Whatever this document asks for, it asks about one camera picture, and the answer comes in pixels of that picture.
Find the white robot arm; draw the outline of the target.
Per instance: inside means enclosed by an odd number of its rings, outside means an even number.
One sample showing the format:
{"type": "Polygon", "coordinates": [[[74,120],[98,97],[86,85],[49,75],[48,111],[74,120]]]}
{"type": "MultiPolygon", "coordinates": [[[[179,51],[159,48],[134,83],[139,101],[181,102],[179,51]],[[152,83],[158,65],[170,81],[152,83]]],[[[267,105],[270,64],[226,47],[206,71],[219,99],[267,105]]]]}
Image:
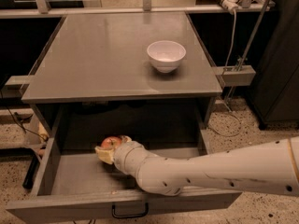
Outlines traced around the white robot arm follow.
{"type": "Polygon", "coordinates": [[[148,193],[176,196],[192,186],[299,195],[299,137],[189,159],[161,157],[128,137],[109,137],[95,152],[148,193]]]}

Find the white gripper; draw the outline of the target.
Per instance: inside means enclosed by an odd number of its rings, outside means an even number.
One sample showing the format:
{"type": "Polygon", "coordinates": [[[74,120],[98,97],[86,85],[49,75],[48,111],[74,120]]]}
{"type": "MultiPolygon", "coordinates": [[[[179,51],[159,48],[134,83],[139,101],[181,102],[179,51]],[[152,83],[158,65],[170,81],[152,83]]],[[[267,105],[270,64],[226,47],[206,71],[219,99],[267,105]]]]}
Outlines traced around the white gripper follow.
{"type": "Polygon", "coordinates": [[[100,161],[112,165],[126,175],[134,175],[141,162],[147,157],[147,150],[127,135],[120,135],[121,144],[114,148],[96,147],[95,152],[100,161]]]}

